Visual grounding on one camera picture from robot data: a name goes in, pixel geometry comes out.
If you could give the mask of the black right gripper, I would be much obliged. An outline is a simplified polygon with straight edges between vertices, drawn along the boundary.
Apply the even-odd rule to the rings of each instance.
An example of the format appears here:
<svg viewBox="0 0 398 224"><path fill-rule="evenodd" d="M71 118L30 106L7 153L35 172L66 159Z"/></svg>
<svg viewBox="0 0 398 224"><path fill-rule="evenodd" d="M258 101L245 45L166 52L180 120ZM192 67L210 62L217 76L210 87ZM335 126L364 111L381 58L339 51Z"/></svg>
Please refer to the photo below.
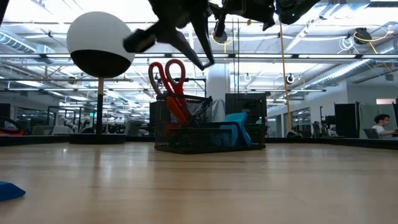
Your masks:
<svg viewBox="0 0 398 224"><path fill-rule="evenodd" d="M274 0L223 0L223 8L227 14L262 22L263 31L275 25Z"/></svg>

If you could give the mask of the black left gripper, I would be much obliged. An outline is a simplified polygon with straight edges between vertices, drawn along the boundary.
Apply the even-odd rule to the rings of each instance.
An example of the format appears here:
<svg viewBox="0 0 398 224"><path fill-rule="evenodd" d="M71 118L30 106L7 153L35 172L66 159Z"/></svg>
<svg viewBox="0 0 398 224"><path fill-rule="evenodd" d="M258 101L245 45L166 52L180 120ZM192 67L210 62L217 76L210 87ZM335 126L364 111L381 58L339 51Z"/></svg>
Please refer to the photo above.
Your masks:
<svg viewBox="0 0 398 224"><path fill-rule="evenodd" d="M202 64L195 51L185 39L185 36L175 29L185 27L189 22L195 30L199 42L209 62L214 64L211 45L208 38L208 17L211 15L208 0L148 0L152 11L158 17L158 21L148 28L148 33L155 34L163 25L172 26L157 34L157 40L164 44L170 44L179 50L200 70L206 65Z"/></svg>

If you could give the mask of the blue sticky note pad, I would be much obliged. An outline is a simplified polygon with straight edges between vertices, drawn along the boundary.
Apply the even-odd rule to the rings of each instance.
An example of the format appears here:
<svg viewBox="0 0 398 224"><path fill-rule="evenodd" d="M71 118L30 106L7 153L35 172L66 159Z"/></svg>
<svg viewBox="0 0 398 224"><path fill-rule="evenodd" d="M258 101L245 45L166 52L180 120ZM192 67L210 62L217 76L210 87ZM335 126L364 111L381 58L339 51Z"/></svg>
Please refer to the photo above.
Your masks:
<svg viewBox="0 0 398 224"><path fill-rule="evenodd" d="M246 112L227 114L224 121L218 123L220 133L215 135L215 143L226 147L252 146L252 140L244 126L247 117Z"/></svg>

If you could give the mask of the black mesh desk organizer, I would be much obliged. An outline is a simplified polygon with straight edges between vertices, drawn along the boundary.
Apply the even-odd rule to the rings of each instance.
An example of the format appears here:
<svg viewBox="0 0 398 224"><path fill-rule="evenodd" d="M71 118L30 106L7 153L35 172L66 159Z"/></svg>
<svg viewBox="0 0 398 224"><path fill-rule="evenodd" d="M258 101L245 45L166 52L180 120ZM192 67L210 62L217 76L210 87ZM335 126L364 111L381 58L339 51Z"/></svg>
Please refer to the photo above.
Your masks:
<svg viewBox="0 0 398 224"><path fill-rule="evenodd" d="M249 123L247 117L244 126L252 140L252 146L238 146L226 147L218 146L215 143L215 135L220 133L219 124L221 122L212 122L212 103L206 111L206 116L203 116L203 121L199 127L182 126L177 121L176 117L167 107L166 99L170 95L168 93L161 94L157 97L157 101L151 104L152 121L154 122L154 136L155 136L155 149L164 152L173 152L178 154L204 154L214 152L233 152L233 151L250 151L260 150L265 148L266 124L262 120L260 123ZM191 95L182 95L187 102L187 109L190 115L194 113L197 108L208 97L199 97ZM179 128L172 129L170 134L164 135L165 123L178 123Z"/></svg>

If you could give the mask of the grey cloth cover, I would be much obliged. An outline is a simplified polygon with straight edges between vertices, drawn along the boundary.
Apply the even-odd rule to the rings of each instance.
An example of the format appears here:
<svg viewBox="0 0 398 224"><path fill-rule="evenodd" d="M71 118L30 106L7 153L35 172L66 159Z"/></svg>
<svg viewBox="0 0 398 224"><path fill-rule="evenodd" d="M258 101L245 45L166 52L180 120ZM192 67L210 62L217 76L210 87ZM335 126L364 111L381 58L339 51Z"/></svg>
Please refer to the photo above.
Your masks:
<svg viewBox="0 0 398 224"><path fill-rule="evenodd" d="M212 122L223 122L225 119L225 102L222 99L213 100L212 102Z"/></svg>

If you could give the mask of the black monitor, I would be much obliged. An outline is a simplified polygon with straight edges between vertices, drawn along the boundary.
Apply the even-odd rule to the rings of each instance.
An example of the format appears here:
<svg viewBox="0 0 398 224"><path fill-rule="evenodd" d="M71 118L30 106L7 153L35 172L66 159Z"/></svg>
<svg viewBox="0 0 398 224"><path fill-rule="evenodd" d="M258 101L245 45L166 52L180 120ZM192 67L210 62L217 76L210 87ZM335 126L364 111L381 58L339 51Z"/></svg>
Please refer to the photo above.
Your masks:
<svg viewBox="0 0 398 224"><path fill-rule="evenodd" d="M226 93L226 114L246 112L249 118L259 119L267 116L265 93Z"/></svg>

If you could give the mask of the white globe lamp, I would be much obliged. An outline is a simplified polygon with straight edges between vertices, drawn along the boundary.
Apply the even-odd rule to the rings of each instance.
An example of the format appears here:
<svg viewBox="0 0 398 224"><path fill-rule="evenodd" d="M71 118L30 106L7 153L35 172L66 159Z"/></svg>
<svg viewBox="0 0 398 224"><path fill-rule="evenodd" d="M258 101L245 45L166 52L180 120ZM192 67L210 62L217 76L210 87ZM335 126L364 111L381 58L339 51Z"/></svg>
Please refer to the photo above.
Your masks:
<svg viewBox="0 0 398 224"><path fill-rule="evenodd" d="M87 12L77 17L67 32L67 47L74 64L98 79L96 127L93 134L73 134L71 144L123 144L123 134L103 134L104 80L123 74L134 54L126 52L123 39L130 28L107 12Z"/></svg>

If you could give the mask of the grey-green curtain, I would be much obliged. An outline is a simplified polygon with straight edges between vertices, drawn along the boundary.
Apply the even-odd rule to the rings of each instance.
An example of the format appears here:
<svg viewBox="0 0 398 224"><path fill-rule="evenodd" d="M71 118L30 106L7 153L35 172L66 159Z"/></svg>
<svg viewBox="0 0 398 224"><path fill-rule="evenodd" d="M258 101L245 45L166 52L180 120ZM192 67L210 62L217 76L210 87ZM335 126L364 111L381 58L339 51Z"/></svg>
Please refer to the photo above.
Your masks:
<svg viewBox="0 0 398 224"><path fill-rule="evenodd" d="M359 122L360 122L360 134L361 139L367 139L366 133L363 129L370 129L375 125L374 118L379 114L388 114L390 116L390 123L384 128L386 131L398 128L396 113L394 105L370 105L360 104L359 105Z"/></svg>

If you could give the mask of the person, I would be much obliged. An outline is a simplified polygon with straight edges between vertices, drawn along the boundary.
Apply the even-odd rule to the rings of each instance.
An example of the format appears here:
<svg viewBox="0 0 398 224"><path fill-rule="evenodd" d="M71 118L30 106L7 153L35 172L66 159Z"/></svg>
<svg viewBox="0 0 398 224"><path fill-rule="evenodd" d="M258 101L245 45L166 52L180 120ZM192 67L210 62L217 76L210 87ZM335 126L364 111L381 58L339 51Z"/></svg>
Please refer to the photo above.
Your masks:
<svg viewBox="0 0 398 224"><path fill-rule="evenodd" d="M385 130L385 127L390 123L390 116L388 114L379 114L374 117L375 125L372 129L375 129L378 136L381 139L388 139L389 136L393 134L398 134L398 129L395 130Z"/></svg>

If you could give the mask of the red black equipment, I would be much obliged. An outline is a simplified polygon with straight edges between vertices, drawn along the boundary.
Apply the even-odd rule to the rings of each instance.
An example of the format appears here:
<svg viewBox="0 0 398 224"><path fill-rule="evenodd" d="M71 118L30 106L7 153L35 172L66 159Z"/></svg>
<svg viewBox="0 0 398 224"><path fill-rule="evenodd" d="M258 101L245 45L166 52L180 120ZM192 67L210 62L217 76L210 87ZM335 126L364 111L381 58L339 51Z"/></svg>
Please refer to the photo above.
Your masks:
<svg viewBox="0 0 398 224"><path fill-rule="evenodd" d="M0 116L0 134L7 136L23 136L23 127L11 118Z"/></svg>

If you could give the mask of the blue eraser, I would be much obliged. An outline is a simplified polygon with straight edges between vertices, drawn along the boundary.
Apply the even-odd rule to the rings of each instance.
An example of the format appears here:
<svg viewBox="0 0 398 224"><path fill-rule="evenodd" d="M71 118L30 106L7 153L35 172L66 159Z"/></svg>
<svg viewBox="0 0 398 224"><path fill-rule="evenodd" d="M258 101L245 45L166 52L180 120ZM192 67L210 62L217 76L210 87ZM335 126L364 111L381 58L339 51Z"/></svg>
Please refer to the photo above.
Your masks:
<svg viewBox="0 0 398 224"><path fill-rule="evenodd" d="M25 190L19 188L13 183L0 181L0 202L23 197Z"/></svg>

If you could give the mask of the black frame rig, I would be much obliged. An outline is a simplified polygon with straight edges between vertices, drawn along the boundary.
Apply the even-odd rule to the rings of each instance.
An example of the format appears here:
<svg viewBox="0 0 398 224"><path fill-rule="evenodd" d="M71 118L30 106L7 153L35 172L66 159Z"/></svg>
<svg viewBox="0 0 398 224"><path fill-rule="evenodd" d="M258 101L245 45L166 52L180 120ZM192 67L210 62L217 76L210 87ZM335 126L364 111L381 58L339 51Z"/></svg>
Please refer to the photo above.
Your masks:
<svg viewBox="0 0 398 224"><path fill-rule="evenodd" d="M186 78L183 85L184 93L206 97L208 95L206 81L206 78ZM157 95L167 93L167 90L165 89L164 84L160 78L155 78L154 84L152 84L152 88Z"/></svg>

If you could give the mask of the black table frame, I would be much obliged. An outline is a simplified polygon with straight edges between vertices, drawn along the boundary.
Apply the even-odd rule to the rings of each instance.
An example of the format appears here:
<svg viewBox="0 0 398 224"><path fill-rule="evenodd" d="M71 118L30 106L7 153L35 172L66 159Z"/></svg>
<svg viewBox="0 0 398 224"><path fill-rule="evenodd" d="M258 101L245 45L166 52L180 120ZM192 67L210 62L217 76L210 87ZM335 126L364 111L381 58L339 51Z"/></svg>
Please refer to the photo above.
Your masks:
<svg viewBox="0 0 398 224"><path fill-rule="evenodd" d="M53 144L69 141L69 135L58 136L0 136L1 146ZM331 144L337 146L366 147L398 150L398 140L357 138L265 138L266 144Z"/></svg>

